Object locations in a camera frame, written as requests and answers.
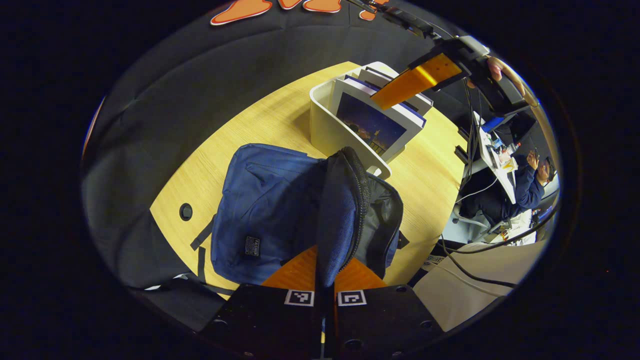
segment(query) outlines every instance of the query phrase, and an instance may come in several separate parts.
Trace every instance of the orange decal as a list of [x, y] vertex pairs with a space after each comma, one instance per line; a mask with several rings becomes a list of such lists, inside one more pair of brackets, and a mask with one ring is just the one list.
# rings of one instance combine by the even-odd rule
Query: orange decal
[[[377, 2], [378, 4], [382, 5], [382, 4], [386, 4], [389, 2], [389, 0], [374, 0], [375, 2]], [[376, 14], [375, 13], [370, 13], [370, 12], [366, 12], [364, 10], [362, 10], [360, 12], [360, 14], [358, 15], [362, 20], [367, 20], [367, 21], [372, 21], [373, 19], [376, 18]]]
[[229, 8], [217, 14], [211, 19], [211, 25], [222, 25], [228, 22], [258, 16], [271, 8], [271, 4], [265, 0], [237, 0]]
[[280, 3], [280, 7], [284, 10], [290, 10], [296, 7], [297, 4], [300, 4], [302, 0], [278, 0]]
[[337, 13], [340, 11], [340, 0], [306, 0], [302, 7], [311, 12]]

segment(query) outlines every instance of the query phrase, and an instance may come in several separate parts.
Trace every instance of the water bottle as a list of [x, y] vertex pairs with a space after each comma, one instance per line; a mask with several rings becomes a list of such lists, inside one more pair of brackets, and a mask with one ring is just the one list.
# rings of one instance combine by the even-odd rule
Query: water bottle
[[516, 152], [516, 150], [518, 150], [518, 148], [520, 147], [520, 143], [517, 143], [516, 145], [509, 145], [507, 147], [507, 153], [509, 153], [509, 155], [512, 155], [514, 152]]

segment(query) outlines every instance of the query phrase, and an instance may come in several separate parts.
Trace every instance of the person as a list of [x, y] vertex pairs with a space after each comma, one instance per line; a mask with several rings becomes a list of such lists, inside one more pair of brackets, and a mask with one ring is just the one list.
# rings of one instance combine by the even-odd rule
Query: person
[[545, 194], [544, 185], [553, 180], [554, 167], [549, 158], [540, 163], [533, 151], [526, 156], [513, 157], [518, 163], [515, 172], [515, 199], [512, 204], [501, 186], [467, 195], [461, 201], [460, 216], [473, 218], [478, 211], [489, 221], [491, 226], [513, 218], [528, 209], [534, 209]]

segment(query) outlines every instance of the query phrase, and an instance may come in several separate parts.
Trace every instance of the wooden table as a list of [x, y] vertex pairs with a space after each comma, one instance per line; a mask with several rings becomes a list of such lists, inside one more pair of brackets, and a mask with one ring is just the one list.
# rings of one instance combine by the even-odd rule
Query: wooden table
[[[222, 198], [222, 186], [232, 155], [247, 143], [266, 143], [325, 158], [309, 140], [309, 90], [358, 65], [345, 62], [309, 74], [265, 96], [213, 133], [178, 168], [151, 205], [164, 237], [183, 262], [198, 274], [198, 249], [191, 242], [211, 221]], [[431, 253], [449, 219], [462, 178], [463, 163], [454, 153], [466, 148], [456, 126], [437, 109], [430, 109], [424, 129], [389, 166], [388, 182], [404, 202], [400, 230], [409, 239], [387, 268], [387, 284], [406, 283]], [[193, 208], [190, 220], [179, 216], [180, 206]], [[211, 234], [205, 249], [204, 278], [208, 284], [236, 289], [238, 284], [215, 273], [211, 265]]]

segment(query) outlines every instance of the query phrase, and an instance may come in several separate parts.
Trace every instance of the zipper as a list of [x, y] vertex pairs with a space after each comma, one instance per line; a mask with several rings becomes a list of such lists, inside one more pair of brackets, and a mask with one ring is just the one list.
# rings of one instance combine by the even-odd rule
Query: zipper
[[364, 196], [366, 195], [364, 191], [369, 193], [368, 185], [366, 190], [363, 190], [363, 185], [360, 184], [361, 181], [364, 184], [367, 184], [367, 176], [366, 176], [366, 173], [364, 172], [364, 168], [362, 167], [362, 163], [360, 162], [360, 159], [355, 154], [355, 150], [353, 150], [350, 147], [345, 147], [341, 150], [341, 153], [347, 160], [347, 164], [349, 164], [349, 167], [351, 168], [351, 173], [355, 178], [356, 189], [358, 190], [357, 191], [358, 214], [356, 214], [357, 215], [357, 219], [356, 219], [357, 232], [354, 233], [353, 235], [355, 236], [355, 241], [353, 241], [353, 238], [352, 238], [351, 251], [349, 252], [349, 256], [347, 257], [347, 260], [345, 260], [344, 264], [342, 264], [342, 266], [340, 267], [340, 270], [338, 270], [338, 273], [340, 273], [347, 266], [347, 264], [349, 264], [349, 262], [353, 259], [353, 257], [356, 254], [356, 250], [358, 249], [358, 246], [360, 244], [360, 238], [362, 237], [362, 227], [364, 226], [364, 218], [367, 215], [367, 210], [369, 209], [369, 204], [365, 204], [365, 201], [371, 202], [371, 194], [369, 194], [367, 199], [365, 199], [365, 196]]

